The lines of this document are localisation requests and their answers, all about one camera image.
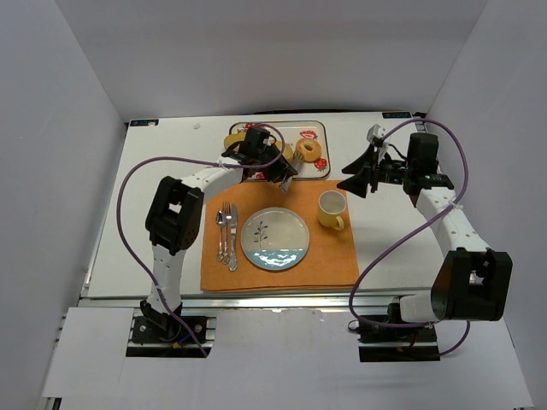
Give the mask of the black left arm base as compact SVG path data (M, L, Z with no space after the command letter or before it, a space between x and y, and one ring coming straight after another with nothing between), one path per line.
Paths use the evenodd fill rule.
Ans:
M191 327L203 350L209 354L215 340L216 318L207 316L186 316L185 322ZM128 358L204 359L189 331L177 324L174 332L164 333L160 327L147 320L142 314L133 318L126 346Z

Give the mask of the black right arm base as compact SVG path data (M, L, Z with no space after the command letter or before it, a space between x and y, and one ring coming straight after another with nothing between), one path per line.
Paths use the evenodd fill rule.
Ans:
M348 323L348 331L358 336L361 363L440 360L437 334L433 328L385 328L353 319Z

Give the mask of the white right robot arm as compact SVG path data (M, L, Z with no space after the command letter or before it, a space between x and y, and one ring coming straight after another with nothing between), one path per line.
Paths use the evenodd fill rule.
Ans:
M402 296L383 328L410 329L443 320L498 321L502 318L513 268L510 256L491 248L459 206L450 178L438 170L438 137L415 132L401 161L387 154L389 138L381 126L370 129L367 150L344 168L338 187L359 197L380 183L401 185L426 218L444 261L427 293Z

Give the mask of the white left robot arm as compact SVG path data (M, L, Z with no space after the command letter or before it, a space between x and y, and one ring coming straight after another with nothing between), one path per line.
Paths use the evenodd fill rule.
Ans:
M197 239L203 205L257 173L275 184L297 175L283 148L270 141L273 130L267 124L252 126L216 162L182 179L167 176L157 186L145 220L154 256L153 287L140 307L144 317L163 332L173 333L182 326L177 320L182 308L182 265Z

